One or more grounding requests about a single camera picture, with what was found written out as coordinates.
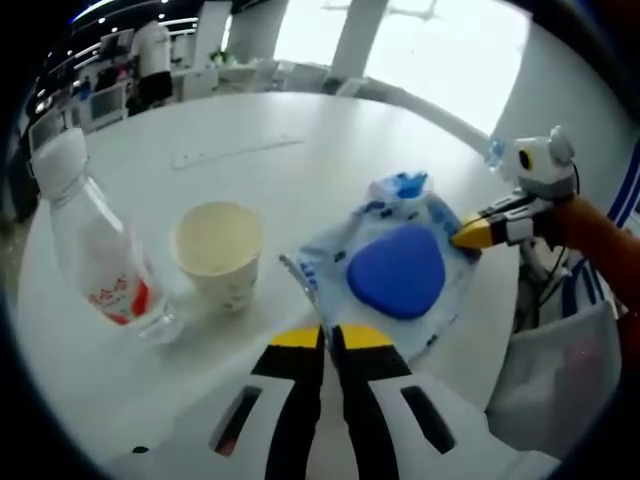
cable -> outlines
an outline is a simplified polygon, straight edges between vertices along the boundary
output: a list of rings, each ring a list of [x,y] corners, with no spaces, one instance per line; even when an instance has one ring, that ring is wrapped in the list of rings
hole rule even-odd
[[[576,174],[576,193],[580,195],[580,174],[578,173],[578,167],[576,167],[576,162],[571,162],[573,166],[573,171]]]
[[[540,300],[540,292],[538,291],[537,285],[538,282],[535,278],[535,274],[532,275],[532,273],[533,270],[528,264],[525,263],[524,265],[522,265],[522,267],[520,267],[520,278],[529,285],[533,299],[525,308],[516,308],[516,322],[513,330],[514,333],[518,333],[520,331],[522,325],[527,320],[529,312],[531,312],[531,307],[534,305],[534,303]]]
[[[573,172],[575,173],[575,176],[576,176],[576,194],[580,195],[580,173],[578,172],[578,167],[576,166],[575,162],[571,162],[571,166],[573,167]],[[556,274],[556,271],[558,270],[558,268],[560,268],[560,263],[562,262],[562,257],[564,256],[566,251],[567,251],[567,247],[566,246],[562,247],[562,250],[560,251],[560,255],[558,256],[558,260],[556,260],[555,265],[553,266],[553,268],[549,272],[549,275],[547,275],[546,280],[542,284],[542,288],[540,289],[540,294],[539,295],[542,295],[544,293],[544,291],[547,288],[549,288],[549,285],[551,285],[551,282],[553,281],[553,277]],[[545,303],[547,303],[549,301],[549,299],[553,296],[553,294],[556,293],[558,288],[560,288],[560,285],[562,285],[564,283],[564,278],[561,278],[558,281],[558,283],[556,283],[553,286],[551,291],[547,294],[547,296],[543,300],[541,300],[540,302],[537,302],[535,300],[533,302],[531,302],[531,304],[532,304],[531,307],[533,307],[535,305],[536,309],[538,310],[537,315],[536,315],[536,318],[538,320],[540,319],[540,309],[542,308],[542,306]]]
[[[476,222],[479,222],[480,220],[486,220],[485,217],[478,217],[478,218],[474,218],[473,220],[471,220],[470,222],[465,223],[464,225],[462,225],[460,227],[460,230],[462,230],[463,228],[467,228],[469,225],[473,225]]]

white wall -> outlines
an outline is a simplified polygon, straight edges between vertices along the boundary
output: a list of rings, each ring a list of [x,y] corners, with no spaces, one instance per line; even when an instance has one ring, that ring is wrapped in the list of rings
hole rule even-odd
[[[229,51],[241,63],[273,58],[288,0],[269,0],[233,16]]]
[[[335,77],[362,77],[389,0],[353,0],[333,57]]]
[[[224,26],[231,12],[231,2],[204,2],[196,31],[192,67],[202,70],[210,63],[209,55],[222,43]]]

blue silicone pad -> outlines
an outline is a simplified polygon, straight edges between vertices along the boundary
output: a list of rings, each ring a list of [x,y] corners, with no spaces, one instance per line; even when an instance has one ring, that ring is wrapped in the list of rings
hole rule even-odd
[[[445,271],[436,239],[407,224],[367,245],[351,259],[347,283],[363,303],[398,320],[424,315],[440,296]]]

desk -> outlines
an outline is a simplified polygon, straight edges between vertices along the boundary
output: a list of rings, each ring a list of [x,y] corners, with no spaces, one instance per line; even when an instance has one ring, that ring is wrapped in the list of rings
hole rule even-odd
[[[256,67],[253,65],[222,65],[212,67],[218,74],[220,83],[216,89],[217,93],[238,93],[239,91],[249,91],[256,74]],[[172,70],[171,78],[178,90],[182,88],[184,77],[191,74],[203,73],[207,70],[181,69]]]
[[[302,142],[171,169],[176,156],[206,159],[285,133]],[[90,168],[116,207],[131,212],[183,311],[193,290],[168,248],[181,213],[227,200],[254,209],[264,222],[256,299],[244,317],[187,318],[190,329],[177,344],[148,349],[65,286],[49,209],[40,204],[22,263],[17,341],[55,414],[98,462],[157,444],[176,414],[229,375],[249,371],[274,332],[316,321],[277,255],[343,219],[373,179],[426,169],[459,215],[510,192],[475,151],[444,130],[405,110],[350,98],[213,97],[147,111],[89,135],[87,143]],[[486,252],[460,317],[414,365],[480,409],[506,353],[517,276],[517,249]]]

paper cup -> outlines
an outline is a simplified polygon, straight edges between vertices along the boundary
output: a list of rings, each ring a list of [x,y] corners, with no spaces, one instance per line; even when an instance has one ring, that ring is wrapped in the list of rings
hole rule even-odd
[[[219,312],[238,312],[251,302],[261,247],[260,220],[235,203],[198,205],[173,232],[175,261]]]

